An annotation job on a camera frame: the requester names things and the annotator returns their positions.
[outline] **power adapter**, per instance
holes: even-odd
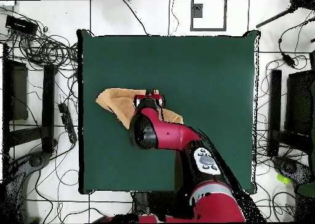
[[[65,126],[65,129],[68,133],[69,141],[74,145],[77,142],[78,138],[76,136],[76,131],[74,130],[69,109],[65,103],[60,103],[58,105],[58,108],[59,112],[62,114],[62,123]]]
[[[10,28],[22,34],[36,36],[38,25],[27,20],[22,20],[8,15],[6,21],[6,28]]]
[[[292,68],[295,68],[295,62],[294,62],[292,57],[290,57],[289,55],[287,55],[285,53],[281,53],[281,55],[282,55],[283,61],[285,61],[286,64],[288,64],[288,66],[291,66]]]

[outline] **white label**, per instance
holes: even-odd
[[[213,175],[221,174],[219,167],[217,166],[217,163],[211,157],[211,154],[207,149],[198,148],[194,152],[194,159],[196,161],[198,169],[201,172],[204,172],[205,174],[213,174]]]

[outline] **towel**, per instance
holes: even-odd
[[[129,129],[130,120],[135,112],[134,96],[144,95],[146,90],[134,90],[134,89],[122,89],[122,88],[109,88],[100,93],[96,99],[96,102],[108,110],[114,113],[117,118],[122,122],[125,128]],[[176,122],[183,124],[183,118],[174,113],[173,111],[163,108],[163,118],[161,109],[159,108],[159,118],[165,122]]]

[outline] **white tile floor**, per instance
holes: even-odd
[[[248,30],[255,30],[256,24],[272,17],[273,15],[282,12],[289,6],[289,0],[228,0],[228,13],[227,13],[227,29],[226,32],[191,32],[190,31],[190,0],[170,0],[170,6],[173,9],[169,13],[169,0],[132,0],[130,6],[135,10],[138,18],[143,22],[146,31],[149,34],[167,36],[199,36],[199,35],[230,35],[242,36]],[[77,42],[76,30],[89,29],[94,35],[136,35],[144,34],[142,26],[138,23],[137,19],[132,15],[128,7],[122,0],[93,0],[93,1],[17,1],[14,10],[20,14],[26,15],[29,18],[38,20],[48,27],[47,35],[59,35],[67,38],[69,44],[72,46]],[[305,20],[310,10],[297,10],[293,14],[289,14],[267,24],[260,28],[261,39],[259,44],[259,82],[263,90],[266,90],[267,83],[261,82],[265,77],[266,64],[270,61],[281,59],[277,40],[282,32],[291,26],[301,23]],[[4,26],[5,18],[0,15],[0,33],[6,31]],[[297,55],[304,55],[308,57],[308,52],[315,49],[315,43],[311,44],[310,40],[315,37],[314,23],[310,23],[303,27],[300,33],[300,39],[297,46]],[[281,47],[283,51],[295,52],[299,28],[289,31],[283,37]],[[54,37],[56,40],[67,43],[63,38]],[[14,54],[19,56],[18,48],[14,49]],[[303,67],[305,61],[300,60],[298,67]],[[289,73],[294,73],[295,70],[286,65],[280,67],[283,76],[283,93],[285,93],[285,78]],[[309,69],[309,63],[305,66],[304,70]],[[70,76],[70,71],[64,71],[65,76]],[[29,71],[28,73],[28,92],[37,92],[39,96],[42,95],[42,75],[38,71]],[[56,82],[62,90],[58,87],[55,88],[55,101],[60,101],[60,96],[66,97],[69,89],[67,86],[67,79],[60,73],[56,77]],[[74,87],[73,91],[77,93],[77,88]],[[268,101],[268,96],[259,98],[258,106]],[[41,101],[36,94],[32,93],[28,96],[28,106],[34,113],[38,124],[41,124]],[[74,124],[78,124],[78,116],[73,103],[70,105],[70,111],[73,116]],[[258,124],[257,129],[259,134],[264,134],[263,130],[266,129],[265,117],[268,114],[268,104],[264,105],[258,110]],[[284,109],[282,110],[282,126],[284,122]],[[34,125],[34,121],[30,117],[27,121],[15,121],[12,130],[21,129],[30,125]],[[64,130],[58,111],[55,112],[55,135],[60,135]],[[70,147],[68,137],[63,134],[59,139],[58,153],[66,151]],[[10,155],[18,158],[25,153],[28,153],[32,147],[39,144],[39,142],[31,142],[24,145],[12,148]],[[280,150],[279,154],[283,154],[285,149]],[[61,165],[55,170],[55,162]],[[306,157],[303,157],[303,162],[307,163]],[[261,164],[257,167],[256,181],[259,184],[257,193],[253,194],[253,200],[257,202],[261,211],[269,216],[269,221],[276,222],[274,212],[270,211],[269,200],[270,195],[278,191],[288,191],[293,193],[291,185],[285,185],[279,182],[276,178],[273,168],[268,166],[268,163]],[[131,197],[129,193],[125,192],[112,192],[112,191],[97,191],[94,194],[80,195],[78,193],[78,145],[64,158],[64,156],[52,161],[46,168],[42,170],[40,184],[38,187],[39,192],[53,201],[52,213],[46,220],[46,223],[60,223],[57,217],[58,200],[62,203],[61,219],[65,217],[65,223],[89,223],[101,215],[96,210],[89,210],[89,208],[96,208],[99,212],[105,215],[115,215],[126,213],[131,208]],[[68,185],[59,184],[58,177],[62,178],[63,182]],[[31,216],[41,217],[41,222],[45,219],[46,215],[51,209],[51,205],[40,198],[34,191],[34,184],[38,178],[38,173],[33,174],[28,185],[28,210]],[[294,200],[288,195],[279,195],[276,198],[277,204],[285,206],[290,204],[294,206]],[[293,218],[287,213],[278,215],[281,221],[290,221]]]

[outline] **green tabletop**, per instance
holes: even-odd
[[[166,108],[201,129],[243,189],[252,186],[254,44],[227,36],[83,38],[85,190],[174,190],[175,152],[138,150],[116,116],[95,100],[110,87],[159,89]]]

